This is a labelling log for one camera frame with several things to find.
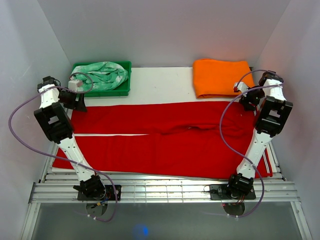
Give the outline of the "red trousers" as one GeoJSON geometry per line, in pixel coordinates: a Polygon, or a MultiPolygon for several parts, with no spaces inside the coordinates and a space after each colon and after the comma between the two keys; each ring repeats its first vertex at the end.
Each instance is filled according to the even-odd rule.
{"type": "Polygon", "coordinates": [[[73,111],[76,142],[92,168],[228,179],[253,136],[254,113],[226,101],[91,106],[73,111]]]}

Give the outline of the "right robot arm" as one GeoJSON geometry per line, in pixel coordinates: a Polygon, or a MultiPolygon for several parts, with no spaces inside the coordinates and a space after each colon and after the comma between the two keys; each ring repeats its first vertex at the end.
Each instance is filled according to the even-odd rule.
{"type": "Polygon", "coordinates": [[[253,135],[245,154],[233,150],[243,157],[225,187],[226,194],[232,198],[243,200],[251,194],[257,166],[271,140],[283,130],[286,121],[293,109],[293,103],[286,100],[283,94],[282,77],[271,70],[261,70],[262,76],[258,85],[249,87],[243,82],[248,75],[255,73],[252,70],[240,78],[233,85],[233,91],[239,93],[235,99],[246,111],[257,111],[253,123],[253,135]]]}

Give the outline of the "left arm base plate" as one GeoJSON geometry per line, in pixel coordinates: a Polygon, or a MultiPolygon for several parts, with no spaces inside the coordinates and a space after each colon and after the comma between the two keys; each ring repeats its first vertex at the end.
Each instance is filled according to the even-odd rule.
{"type": "MultiPolygon", "coordinates": [[[[105,199],[107,199],[108,201],[115,201],[116,196],[115,196],[114,189],[113,189],[112,185],[105,185],[105,189],[106,189],[106,195],[104,198],[97,199],[94,197],[87,197],[83,193],[78,192],[76,199],[78,201],[100,201],[101,202],[101,201],[104,201],[105,199]]],[[[115,189],[116,189],[116,194],[117,194],[117,200],[120,201],[121,200],[121,193],[122,193],[122,186],[119,184],[116,184],[115,189]]]]}

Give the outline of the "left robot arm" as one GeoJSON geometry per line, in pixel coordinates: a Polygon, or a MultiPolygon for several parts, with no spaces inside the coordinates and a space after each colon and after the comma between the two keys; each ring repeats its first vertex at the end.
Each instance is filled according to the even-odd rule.
{"type": "Polygon", "coordinates": [[[60,81],[51,76],[37,85],[41,93],[41,103],[34,116],[49,141],[56,143],[77,174],[79,185],[73,188],[87,198],[101,200],[106,196],[106,187],[101,178],[82,154],[74,135],[74,127],[65,109],[86,112],[83,93],[73,93],[68,89],[58,89],[60,81]]]}

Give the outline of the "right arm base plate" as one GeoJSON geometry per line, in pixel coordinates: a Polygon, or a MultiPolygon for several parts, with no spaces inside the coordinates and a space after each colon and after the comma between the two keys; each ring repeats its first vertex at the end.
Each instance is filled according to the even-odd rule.
{"type": "Polygon", "coordinates": [[[203,188],[205,193],[209,193],[210,199],[213,200],[255,200],[256,194],[252,189],[247,195],[244,193],[231,192],[227,189],[227,184],[210,184],[203,188]]]}

